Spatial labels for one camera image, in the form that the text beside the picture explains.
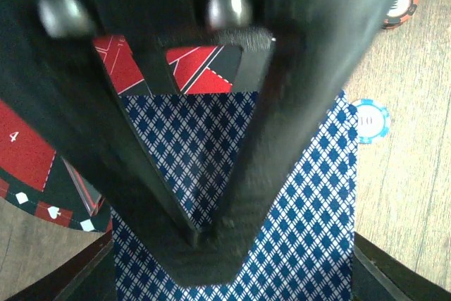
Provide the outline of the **red brown chip stack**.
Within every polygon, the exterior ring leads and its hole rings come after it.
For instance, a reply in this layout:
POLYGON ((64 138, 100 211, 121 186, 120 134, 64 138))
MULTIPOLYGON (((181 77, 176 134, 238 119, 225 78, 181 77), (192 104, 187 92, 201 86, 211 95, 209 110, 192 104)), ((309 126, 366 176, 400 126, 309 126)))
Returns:
POLYGON ((419 0, 395 0, 385 17, 382 28, 394 29, 406 23, 414 15, 418 4, 419 0))

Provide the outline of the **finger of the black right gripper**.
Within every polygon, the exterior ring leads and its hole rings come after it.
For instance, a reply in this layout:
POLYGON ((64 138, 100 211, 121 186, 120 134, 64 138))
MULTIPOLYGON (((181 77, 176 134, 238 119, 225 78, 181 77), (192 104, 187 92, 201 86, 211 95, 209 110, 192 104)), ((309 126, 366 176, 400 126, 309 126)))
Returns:
POLYGON ((198 245, 198 230, 136 135, 90 40, 2 37, 1 98, 147 247, 198 245))
POLYGON ((274 46, 252 120, 210 228, 195 228, 156 174, 154 256, 179 285, 232 281, 295 162, 370 44, 369 31, 333 26, 306 32, 263 28, 160 35, 157 49, 234 44, 274 46))

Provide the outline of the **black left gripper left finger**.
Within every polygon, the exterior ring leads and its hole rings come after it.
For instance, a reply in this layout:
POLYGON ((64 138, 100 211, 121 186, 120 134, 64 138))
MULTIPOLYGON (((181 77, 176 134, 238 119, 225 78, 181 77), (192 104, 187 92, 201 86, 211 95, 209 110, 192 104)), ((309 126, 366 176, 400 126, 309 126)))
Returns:
POLYGON ((107 232, 65 264, 9 300, 115 300, 112 233, 107 232))

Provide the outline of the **blue orange 10 chip stack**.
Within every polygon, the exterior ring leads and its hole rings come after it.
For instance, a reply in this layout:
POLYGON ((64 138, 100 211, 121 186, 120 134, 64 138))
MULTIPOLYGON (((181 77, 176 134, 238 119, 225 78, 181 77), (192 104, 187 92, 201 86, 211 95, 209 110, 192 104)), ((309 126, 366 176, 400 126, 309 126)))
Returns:
POLYGON ((373 99, 358 99, 352 105, 357 109, 357 135, 360 144, 373 144, 387 136, 391 117, 384 105, 373 99))

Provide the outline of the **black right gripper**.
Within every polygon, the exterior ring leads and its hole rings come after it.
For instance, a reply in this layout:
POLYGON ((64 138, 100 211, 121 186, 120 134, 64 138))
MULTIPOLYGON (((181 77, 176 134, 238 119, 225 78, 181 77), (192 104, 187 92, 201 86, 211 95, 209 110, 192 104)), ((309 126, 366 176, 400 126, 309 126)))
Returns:
POLYGON ((1 0, 7 47, 70 46, 122 34, 205 42, 215 32, 262 27, 294 47, 367 45, 394 0, 1 0))

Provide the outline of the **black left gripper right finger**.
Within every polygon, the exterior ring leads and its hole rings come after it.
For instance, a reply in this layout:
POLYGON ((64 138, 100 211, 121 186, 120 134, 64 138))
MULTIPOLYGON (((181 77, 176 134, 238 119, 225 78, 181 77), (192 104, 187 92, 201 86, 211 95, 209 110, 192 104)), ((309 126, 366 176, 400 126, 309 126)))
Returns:
POLYGON ((352 299, 446 301, 450 299, 450 292, 418 275, 356 233, 352 299))

